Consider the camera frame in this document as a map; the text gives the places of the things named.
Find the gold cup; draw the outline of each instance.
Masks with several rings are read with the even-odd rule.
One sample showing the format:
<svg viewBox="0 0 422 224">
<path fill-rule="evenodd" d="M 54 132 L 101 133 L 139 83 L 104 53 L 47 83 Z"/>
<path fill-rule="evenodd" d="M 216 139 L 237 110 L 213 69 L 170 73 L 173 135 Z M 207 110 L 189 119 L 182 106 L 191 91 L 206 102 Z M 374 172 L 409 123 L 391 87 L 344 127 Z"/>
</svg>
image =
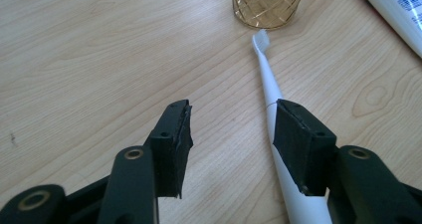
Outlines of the gold cup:
<svg viewBox="0 0 422 224">
<path fill-rule="evenodd" d="M 237 18 L 254 28 L 276 29 L 286 25 L 301 0 L 233 0 Z"/>
</svg>

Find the wood grain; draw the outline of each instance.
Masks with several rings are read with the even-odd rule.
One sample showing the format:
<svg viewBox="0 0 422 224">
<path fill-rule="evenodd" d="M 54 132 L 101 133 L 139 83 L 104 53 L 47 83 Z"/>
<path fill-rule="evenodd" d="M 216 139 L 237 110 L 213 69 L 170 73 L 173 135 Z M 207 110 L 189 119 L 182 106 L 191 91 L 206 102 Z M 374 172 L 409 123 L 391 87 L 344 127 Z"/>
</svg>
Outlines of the wood grain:
<svg viewBox="0 0 422 224">
<path fill-rule="evenodd" d="M 271 157 L 256 32 L 231 0 L 0 0 L 0 206 L 34 185 L 72 193 L 190 99 L 183 199 L 161 223 L 289 223 Z M 271 31 L 288 100 L 422 188 L 422 64 L 365 0 L 302 0 Z"/>
</svg>

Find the toothbrush head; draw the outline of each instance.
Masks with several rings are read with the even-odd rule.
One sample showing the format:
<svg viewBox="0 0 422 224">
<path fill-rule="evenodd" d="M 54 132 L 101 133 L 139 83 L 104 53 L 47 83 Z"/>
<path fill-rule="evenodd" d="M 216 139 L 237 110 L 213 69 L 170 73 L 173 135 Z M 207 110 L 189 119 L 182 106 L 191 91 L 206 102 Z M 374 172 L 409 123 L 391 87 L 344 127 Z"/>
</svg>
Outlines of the toothbrush head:
<svg viewBox="0 0 422 224">
<path fill-rule="evenodd" d="M 255 53 L 265 54 L 265 51 L 270 46 L 270 38 L 265 29 L 261 29 L 258 33 L 252 36 L 252 45 L 254 46 Z"/>
</svg>

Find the white tube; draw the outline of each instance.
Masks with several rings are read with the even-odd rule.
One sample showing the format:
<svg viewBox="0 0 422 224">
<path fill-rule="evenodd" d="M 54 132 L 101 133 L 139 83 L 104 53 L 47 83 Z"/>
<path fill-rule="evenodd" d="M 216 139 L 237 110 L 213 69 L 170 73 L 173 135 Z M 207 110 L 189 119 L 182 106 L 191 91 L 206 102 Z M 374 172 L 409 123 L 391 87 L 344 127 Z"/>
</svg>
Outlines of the white tube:
<svg viewBox="0 0 422 224">
<path fill-rule="evenodd" d="M 280 185 L 292 224 L 329 224 L 329 216 L 326 200 L 324 197 L 307 197 L 299 192 L 288 169 L 286 168 L 279 152 L 273 146 L 274 130 L 276 128 L 277 100 L 283 95 L 277 81 L 271 71 L 267 58 L 259 54 L 261 76 L 264 86 L 264 94 L 267 106 L 267 125 L 270 138 L 271 150 L 279 175 Z"/>
<path fill-rule="evenodd" d="M 422 58 L 422 0 L 368 0 Z"/>
</svg>

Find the round metal joint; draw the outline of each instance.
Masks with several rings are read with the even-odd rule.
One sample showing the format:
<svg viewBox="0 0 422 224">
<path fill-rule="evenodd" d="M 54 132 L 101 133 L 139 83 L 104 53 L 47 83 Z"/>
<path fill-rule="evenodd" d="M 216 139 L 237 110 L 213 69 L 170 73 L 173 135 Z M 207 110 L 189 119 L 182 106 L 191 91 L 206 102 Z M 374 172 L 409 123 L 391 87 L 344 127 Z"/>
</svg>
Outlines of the round metal joint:
<svg viewBox="0 0 422 224">
<path fill-rule="evenodd" d="M 124 154 L 124 157 L 126 159 L 137 159 L 142 156 L 143 156 L 143 151 L 140 148 L 131 149 Z"/>
<path fill-rule="evenodd" d="M 356 147 L 349 149 L 348 154 L 359 159 L 369 159 L 370 157 L 369 153 L 366 150 Z"/>
<path fill-rule="evenodd" d="M 50 192 L 45 190 L 35 191 L 19 202 L 18 209 L 21 211 L 33 210 L 46 203 L 49 198 Z"/>
</svg>

